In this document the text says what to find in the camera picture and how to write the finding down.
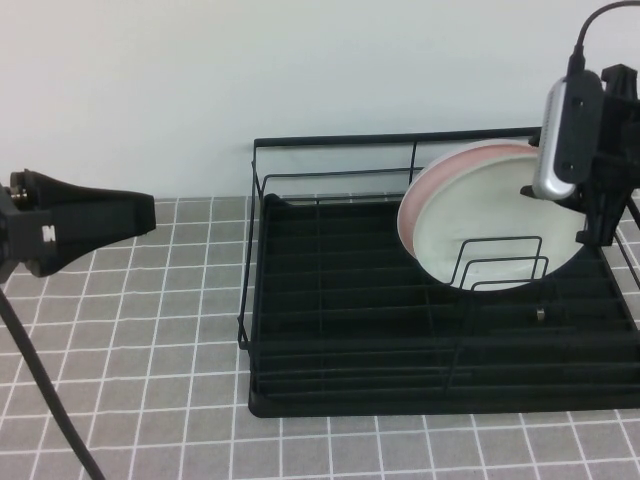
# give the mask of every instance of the plate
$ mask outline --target plate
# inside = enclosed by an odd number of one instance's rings
[[[517,140],[494,139],[473,142],[437,158],[415,177],[398,210],[398,235],[404,248],[415,257],[413,229],[426,201],[448,178],[490,158],[509,154],[534,154],[537,149]]]
[[[450,166],[455,173],[430,190],[413,231],[415,257],[427,273],[464,290],[503,290],[573,258],[585,216],[520,194],[536,166],[531,154]]]

